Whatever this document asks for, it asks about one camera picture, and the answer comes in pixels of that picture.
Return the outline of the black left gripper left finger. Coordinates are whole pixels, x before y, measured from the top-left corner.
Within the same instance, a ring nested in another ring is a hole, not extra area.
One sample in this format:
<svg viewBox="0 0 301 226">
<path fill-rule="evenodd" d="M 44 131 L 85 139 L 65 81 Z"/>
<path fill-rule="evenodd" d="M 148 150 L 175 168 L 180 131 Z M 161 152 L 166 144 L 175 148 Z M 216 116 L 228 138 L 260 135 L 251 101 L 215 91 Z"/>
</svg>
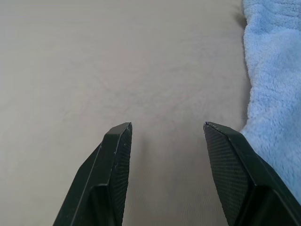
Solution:
<svg viewBox="0 0 301 226">
<path fill-rule="evenodd" d="M 83 162 L 55 226 L 120 226 L 127 195 L 132 123 L 111 128 Z"/>
</svg>

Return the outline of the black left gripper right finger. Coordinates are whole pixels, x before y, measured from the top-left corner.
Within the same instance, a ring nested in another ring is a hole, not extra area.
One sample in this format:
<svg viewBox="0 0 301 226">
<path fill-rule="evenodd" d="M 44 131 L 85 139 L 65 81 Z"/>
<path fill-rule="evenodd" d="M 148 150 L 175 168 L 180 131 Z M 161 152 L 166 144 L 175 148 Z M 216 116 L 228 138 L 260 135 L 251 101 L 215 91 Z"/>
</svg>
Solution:
<svg viewBox="0 0 301 226">
<path fill-rule="evenodd" d="M 229 127 L 205 122 L 211 171 L 230 226 L 299 226 L 301 206 L 273 168 Z"/>
</svg>

